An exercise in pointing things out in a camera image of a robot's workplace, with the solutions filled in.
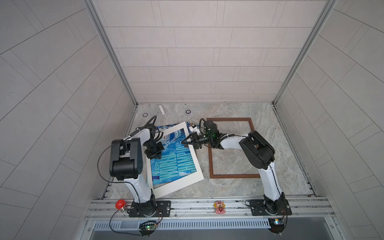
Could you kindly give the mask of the blue poster photo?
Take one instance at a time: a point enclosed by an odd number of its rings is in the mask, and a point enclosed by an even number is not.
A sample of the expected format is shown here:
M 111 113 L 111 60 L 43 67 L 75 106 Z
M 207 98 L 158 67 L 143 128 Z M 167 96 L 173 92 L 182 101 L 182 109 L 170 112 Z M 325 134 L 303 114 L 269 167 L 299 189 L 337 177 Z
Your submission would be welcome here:
M 159 126 L 158 130 L 163 133 L 161 143 L 164 147 L 161 159 L 151 160 L 151 175 L 153 185 L 163 185 L 197 171 L 191 151 L 182 144 L 182 141 L 190 133 L 184 128 L 165 134 L 175 124 Z

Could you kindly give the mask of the cream white mat board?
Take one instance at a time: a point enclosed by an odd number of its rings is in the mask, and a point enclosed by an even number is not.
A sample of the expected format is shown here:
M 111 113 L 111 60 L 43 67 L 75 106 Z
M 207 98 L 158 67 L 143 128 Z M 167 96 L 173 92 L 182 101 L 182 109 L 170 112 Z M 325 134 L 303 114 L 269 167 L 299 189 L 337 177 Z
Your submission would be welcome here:
M 184 128 L 185 131 L 189 131 L 187 123 L 182 122 L 180 124 L 175 125 L 172 128 L 167 129 L 164 131 L 165 134 L 169 134 L 170 132 L 176 131 L 177 129 Z M 146 164 L 147 164 L 147 182 L 148 186 L 153 190 L 154 195 L 156 196 L 157 199 L 167 196 L 171 193 L 174 193 L 178 190 L 185 190 L 187 187 L 198 183 L 204 179 L 203 172 L 201 170 L 197 155 L 195 153 L 195 150 L 192 146 L 187 146 L 192 154 L 195 166 L 197 171 L 193 174 L 190 174 L 188 176 L 185 176 L 181 179 L 178 179 L 176 181 L 163 184 L 163 185 L 153 185 L 152 182 L 152 175 L 151 175 L 151 160 L 146 159 Z

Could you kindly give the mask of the brown wooden picture frame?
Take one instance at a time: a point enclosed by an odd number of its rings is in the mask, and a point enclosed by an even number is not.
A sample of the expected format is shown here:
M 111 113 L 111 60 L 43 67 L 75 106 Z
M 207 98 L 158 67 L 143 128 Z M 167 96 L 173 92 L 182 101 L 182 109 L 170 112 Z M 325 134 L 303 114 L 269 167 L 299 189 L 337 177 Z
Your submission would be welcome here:
M 207 121 L 216 122 L 248 122 L 251 131 L 254 131 L 254 125 L 251 118 L 207 118 Z M 214 174 L 212 150 L 208 149 L 209 153 L 209 173 L 210 179 L 259 179 L 259 174 L 235 174 L 235 175 L 216 175 Z

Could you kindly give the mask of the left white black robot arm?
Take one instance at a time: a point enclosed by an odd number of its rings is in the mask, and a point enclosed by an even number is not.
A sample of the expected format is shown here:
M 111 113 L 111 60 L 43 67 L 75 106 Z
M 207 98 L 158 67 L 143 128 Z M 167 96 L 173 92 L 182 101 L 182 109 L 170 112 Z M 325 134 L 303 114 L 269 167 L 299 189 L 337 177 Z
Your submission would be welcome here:
M 132 208 L 134 214 L 151 216 L 156 212 L 156 198 L 152 189 L 142 176 L 145 155 L 158 159 L 164 150 L 156 137 L 157 127 L 154 124 L 136 129 L 125 139 L 112 141 L 110 156 L 110 176 L 124 183 L 134 197 Z

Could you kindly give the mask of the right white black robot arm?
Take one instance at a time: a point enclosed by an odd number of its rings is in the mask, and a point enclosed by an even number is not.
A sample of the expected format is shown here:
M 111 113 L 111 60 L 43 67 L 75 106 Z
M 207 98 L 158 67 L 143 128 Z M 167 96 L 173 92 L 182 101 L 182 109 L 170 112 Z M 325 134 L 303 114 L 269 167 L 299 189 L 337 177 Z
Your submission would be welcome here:
M 181 141 L 195 150 L 208 144 L 212 149 L 242 150 L 250 164 L 258 169 L 264 187 L 264 200 L 249 200 L 248 207 L 269 215 L 291 215 L 292 210 L 282 191 L 275 171 L 275 149 L 257 131 L 247 135 L 220 133 L 212 120 L 200 119 L 204 128 L 191 128 L 191 134 Z

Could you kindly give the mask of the white cylinder tube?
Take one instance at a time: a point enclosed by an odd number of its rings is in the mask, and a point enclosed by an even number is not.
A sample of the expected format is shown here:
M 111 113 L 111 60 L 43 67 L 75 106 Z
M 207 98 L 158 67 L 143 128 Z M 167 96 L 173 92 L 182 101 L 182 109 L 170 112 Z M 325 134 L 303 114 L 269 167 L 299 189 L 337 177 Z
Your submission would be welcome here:
M 160 109 L 162 115 L 166 114 L 166 112 L 165 112 L 165 110 L 164 110 L 162 105 L 159 105 L 159 109 Z

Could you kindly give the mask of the red emergency stop button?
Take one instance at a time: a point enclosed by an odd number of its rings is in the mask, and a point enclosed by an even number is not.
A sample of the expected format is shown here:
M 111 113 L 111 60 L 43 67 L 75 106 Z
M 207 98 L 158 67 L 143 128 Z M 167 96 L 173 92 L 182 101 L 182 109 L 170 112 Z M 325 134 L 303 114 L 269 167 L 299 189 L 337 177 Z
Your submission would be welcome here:
M 123 199 L 120 199 L 116 202 L 115 207 L 117 210 L 121 211 L 122 213 L 127 210 L 126 208 L 126 201 Z

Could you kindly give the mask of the pink toy figure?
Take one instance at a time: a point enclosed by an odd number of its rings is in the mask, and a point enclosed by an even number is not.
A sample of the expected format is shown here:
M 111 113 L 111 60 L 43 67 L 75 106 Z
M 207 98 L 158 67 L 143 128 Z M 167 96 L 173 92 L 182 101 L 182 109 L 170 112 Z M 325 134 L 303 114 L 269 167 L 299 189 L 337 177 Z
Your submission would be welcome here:
M 215 213 L 218 215 L 222 215 L 226 213 L 225 207 L 226 205 L 222 201 L 214 202 Z

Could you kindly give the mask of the left green circuit board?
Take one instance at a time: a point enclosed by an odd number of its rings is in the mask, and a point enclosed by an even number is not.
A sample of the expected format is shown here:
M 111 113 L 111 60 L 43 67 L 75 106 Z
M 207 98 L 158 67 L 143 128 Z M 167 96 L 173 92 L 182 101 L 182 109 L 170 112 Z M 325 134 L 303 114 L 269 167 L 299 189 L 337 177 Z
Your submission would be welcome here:
M 156 221 L 146 221 L 139 225 L 139 233 L 142 236 L 150 236 L 157 229 L 158 223 Z

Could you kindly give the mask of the green circuit board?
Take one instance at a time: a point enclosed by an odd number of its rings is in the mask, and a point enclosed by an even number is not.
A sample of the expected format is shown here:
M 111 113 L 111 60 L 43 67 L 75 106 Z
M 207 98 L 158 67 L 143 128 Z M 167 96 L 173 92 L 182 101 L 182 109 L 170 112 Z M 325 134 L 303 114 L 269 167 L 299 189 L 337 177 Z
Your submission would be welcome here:
M 156 221 L 146 221 L 139 225 L 139 233 L 142 236 L 150 236 L 157 229 L 158 223 Z
M 283 219 L 268 219 L 269 220 L 269 231 L 274 234 L 281 234 L 286 228 L 286 221 Z

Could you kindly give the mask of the right green circuit board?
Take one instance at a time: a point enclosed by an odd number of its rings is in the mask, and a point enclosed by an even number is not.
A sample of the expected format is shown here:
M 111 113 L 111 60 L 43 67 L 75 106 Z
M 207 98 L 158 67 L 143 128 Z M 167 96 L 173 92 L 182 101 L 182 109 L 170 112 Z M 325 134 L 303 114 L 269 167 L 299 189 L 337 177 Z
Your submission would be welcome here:
M 274 234 L 281 234 L 286 228 L 286 221 L 283 219 L 268 219 L 269 220 L 269 231 Z

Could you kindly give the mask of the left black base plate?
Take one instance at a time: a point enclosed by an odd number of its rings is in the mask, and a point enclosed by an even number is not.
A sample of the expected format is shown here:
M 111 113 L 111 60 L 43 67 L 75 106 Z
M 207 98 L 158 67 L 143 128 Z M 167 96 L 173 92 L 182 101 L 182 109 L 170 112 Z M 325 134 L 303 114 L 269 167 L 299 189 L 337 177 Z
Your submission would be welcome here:
M 128 209 L 130 218 L 169 217 L 171 210 L 170 201 L 147 201 L 145 203 L 132 202 Z

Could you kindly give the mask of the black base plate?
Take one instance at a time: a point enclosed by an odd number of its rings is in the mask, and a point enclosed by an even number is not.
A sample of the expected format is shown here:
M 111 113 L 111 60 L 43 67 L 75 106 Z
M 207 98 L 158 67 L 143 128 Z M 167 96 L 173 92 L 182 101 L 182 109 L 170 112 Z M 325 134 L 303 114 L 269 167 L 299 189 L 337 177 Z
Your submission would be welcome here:
M 170 201 L 147 201 L 145 203 L 132 202 L 128 209 L 130 218 L 169 217 L 171 210 Z
M 249 206 L 253 216 L 290 216 L 292 209 L 286 199 L 278 199 L 276 201 L 266 200 L 250 200 Z

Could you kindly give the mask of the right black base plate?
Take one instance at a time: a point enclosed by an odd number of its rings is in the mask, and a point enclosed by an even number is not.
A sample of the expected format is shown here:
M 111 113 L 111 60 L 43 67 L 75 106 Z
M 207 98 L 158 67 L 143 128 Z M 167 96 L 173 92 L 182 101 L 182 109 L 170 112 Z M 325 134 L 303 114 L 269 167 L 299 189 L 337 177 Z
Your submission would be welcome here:
M 250 200 L 249 206 L 253 216 L 290 216 L 292 209 L 286 199 L 278 199 L 276 201 L 266 200 Z

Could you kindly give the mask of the aluminium front rail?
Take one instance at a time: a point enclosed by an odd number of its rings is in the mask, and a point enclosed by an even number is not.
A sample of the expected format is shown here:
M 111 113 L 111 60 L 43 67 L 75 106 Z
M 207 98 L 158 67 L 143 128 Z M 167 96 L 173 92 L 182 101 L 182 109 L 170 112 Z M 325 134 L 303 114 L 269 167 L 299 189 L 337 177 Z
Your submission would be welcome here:
M 290 216 L 253 216 L 251 208 L 248 207 L 249 200 L 263 200 L 262 197 L 231 197 L 231 198 L 181 198 L 157 201 L 170 201 L 171 210 L 169 217 L 151 217 L 151 218 L 130 218 L 128 209 L 133 200 L 126 200 L 125 212 L 116 209 L 117 200 L 95 200 L 92 201 L 85 215 L 87 221 L 109 220 L 114 216 L 116 220 L 150 220 L 161 218 L 163 220 L 186 220 L 186 219 L 240 219 L 240 218 L 305 218 L 305 217 L 334 217 L 335 213 L 326 197 L 314 196 L 288 196 L 286 198 L 292 209 Z M 222 201 L 226 207 L 226 213 L 218 215 L 215 213 L 214 202 Z

